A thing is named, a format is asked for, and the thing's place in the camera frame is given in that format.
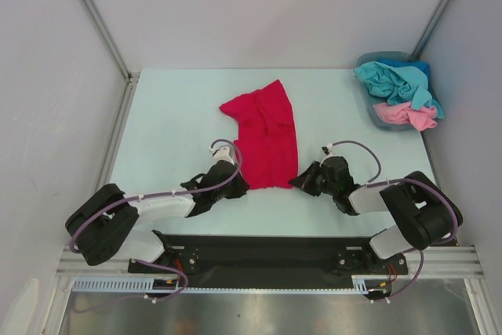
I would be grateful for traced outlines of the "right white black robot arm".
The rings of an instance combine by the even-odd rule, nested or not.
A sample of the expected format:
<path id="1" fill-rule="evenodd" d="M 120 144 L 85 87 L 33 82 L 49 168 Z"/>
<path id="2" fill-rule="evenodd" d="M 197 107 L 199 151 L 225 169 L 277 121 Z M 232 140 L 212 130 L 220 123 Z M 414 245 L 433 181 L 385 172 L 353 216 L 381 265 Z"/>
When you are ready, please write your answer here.
<path id="1" fill-rule="evenodd" d="M 336 255 L 343 271 L 380 273 L 409 249 L 424 250 L 453 236 L 463 224 L 458 207 L 421 171 L 382 184 L 356 184 L 345 158 L 327 155 L 289 181 L 312 196 L 328 195 L 349 216 L 389 213 L 395 224 L 372 236 L 364 246 L 347 246 Z"/>

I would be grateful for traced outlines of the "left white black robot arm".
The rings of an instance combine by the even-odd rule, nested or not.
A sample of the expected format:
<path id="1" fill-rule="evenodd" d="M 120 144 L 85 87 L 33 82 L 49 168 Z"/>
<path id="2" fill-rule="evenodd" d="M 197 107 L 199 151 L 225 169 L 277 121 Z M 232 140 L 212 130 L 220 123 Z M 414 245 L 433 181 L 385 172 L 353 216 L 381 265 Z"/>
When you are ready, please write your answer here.
<path id="1" fill-rule="evenodd" d="M 89 266 L 124 257 L 166 271 L 173 265 L 173 248 L 161 231 L 147 226 L 202 215 L 221 199 L 241 198 L 249 189 L 238 167 L 224 160 L 181 183 L 179 191 L 127 198 L 117 184 L 106 184 L 67 219 L 70 250 Z"/>

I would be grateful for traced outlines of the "red t shirt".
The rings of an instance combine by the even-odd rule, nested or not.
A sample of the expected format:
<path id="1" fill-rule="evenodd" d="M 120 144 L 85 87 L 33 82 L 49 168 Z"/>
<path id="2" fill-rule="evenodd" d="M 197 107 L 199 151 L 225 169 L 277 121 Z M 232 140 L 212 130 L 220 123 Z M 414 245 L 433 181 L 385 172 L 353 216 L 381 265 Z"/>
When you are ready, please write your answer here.
<path id="1" fill-rule="evenodd" d="M 293 107 L 280 80 L 220 105 L 238 125 L 235 145 L 242 153 L 242 175 L 253 190 L 290 189 L 298 174 Z"/>

